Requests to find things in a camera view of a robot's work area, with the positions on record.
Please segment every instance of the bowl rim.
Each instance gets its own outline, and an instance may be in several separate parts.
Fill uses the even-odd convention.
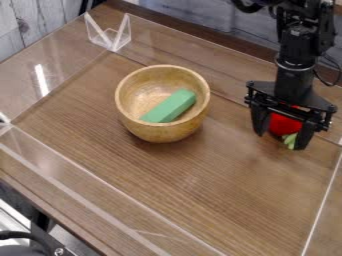
[[[131,117],[130,113],[124,110],[123,106],[122,106],[122,102],[120,102],[120,99],[119,99],[119,92],[127,82],[127,80],[135,76],[138,73],[140,73],[142,71],[146,71],[148,69],[155,69],[155,68],[175,68],[175,69],[180,69],[188,73],[191,73],[191,75],[194,75],[202,82],[203,84],[203,88],[205,88],[205,102],[202,104],[202,107],[198,109],[196,112],[194,112],[194,114],[187,117],[186,119],[182,119],[182,120],[178,120],[178,121],[174,121],[174,122],[170,122],[170,123],[150,123],[150,122],[146,122],[146,121],[142,121],[140,119],[135,119]],[[128,118],[132,122],[135,123],[139,123],[139,124],[143,124],[146,126],[152,126],[152,127],[167,127],[167,126],[174,126],[174,125],[179,125],[179,124],[183,124],[186,122],[188,122],[190,120],[194,119],[194,117],[196,117],[207,108],[209,106],[209,102],[210,102],[210,87],[209,87],[209,83],[206,81],[206,79],[202,77],[202,75],[199,75],[195,71],[192,71],[191,69],[188,68],[184,68],[184,67],[180,67],[180,66],[176,66],[176,65],[168,65],[168,64],[160,64],[160,65],[151,65],[151,66],[147,66],[147,67],[143,67],[138,70],[135,70],[132,73],[130,73],[124,78],[123,80],[120,81],[119,85],[118,85],[118,88],[115,90],[115,104],[116,104],[116,107],[120,111],[120,113],[126,116],[126,118]]]

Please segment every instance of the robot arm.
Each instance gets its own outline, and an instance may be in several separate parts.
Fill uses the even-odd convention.
[[[337,112],[337,107],[313,90],[314,77],[322,79],[315,71],[318,57],[334,46],[337,35],[334,1],[254,0],[249,6],[241,0],[233,3],[246,13],[265,7],[273,14],[277,12],[273,15],[281,43],[277,79],[275,82],[247,83],[246,103],[251,108],[254,131],[262,136],[269,130],[273,113],[294,119],[302,122],[294,149],[305,149],[314,133],[329,130]]]

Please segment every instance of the plastic corner bracket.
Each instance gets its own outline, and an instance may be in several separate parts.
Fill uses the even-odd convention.
[[[91,42],[108,51],[118,52],[131,42],[131,22],[127,13],[118,31],[111,28],[103,31],[88,13],[84,14],[84,21]]]

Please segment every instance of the red object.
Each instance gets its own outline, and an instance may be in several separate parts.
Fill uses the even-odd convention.
[[[298,133],[302,129],[302,123],[285,117],[279,114],[271,113],[270,132],[277,136]]]

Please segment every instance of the wooden bowl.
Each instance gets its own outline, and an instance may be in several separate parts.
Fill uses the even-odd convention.
[[[139,118],[178,89],[196,94],[196,103],[171,123],[148,123]],[[131,73],[115,92],[119,118],[126,128],[139,138],[155,143],[179,141],[199,128],[207,114],[210,88],[203,77],[183,67],[156,65]]]

